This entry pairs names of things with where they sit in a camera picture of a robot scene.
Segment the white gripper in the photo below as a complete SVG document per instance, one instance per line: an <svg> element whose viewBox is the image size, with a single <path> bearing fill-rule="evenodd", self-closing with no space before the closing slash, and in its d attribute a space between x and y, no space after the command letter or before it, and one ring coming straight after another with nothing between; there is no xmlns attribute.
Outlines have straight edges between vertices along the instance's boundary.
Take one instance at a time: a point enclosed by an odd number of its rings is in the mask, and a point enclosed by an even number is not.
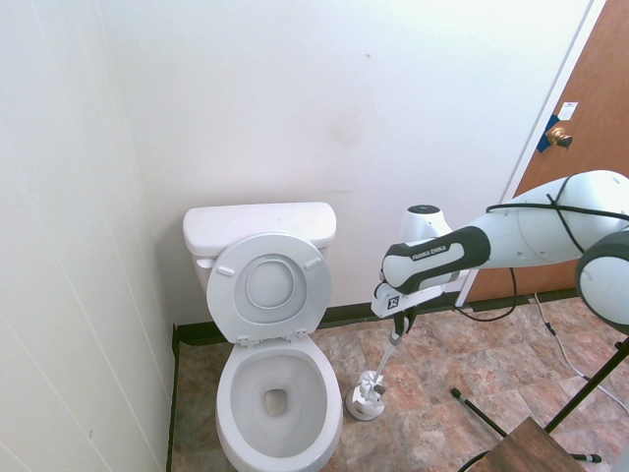
<svg viewBox="0 0 629 472"><path fill-rule="evenodd" d="M374 290L371 310L378 318L394 316L395 334L406 335L414 322L414 313L408 309L438 298L443 293L443 288L443 285L437 285L405 295L389 284L379 284Z"/></svg>

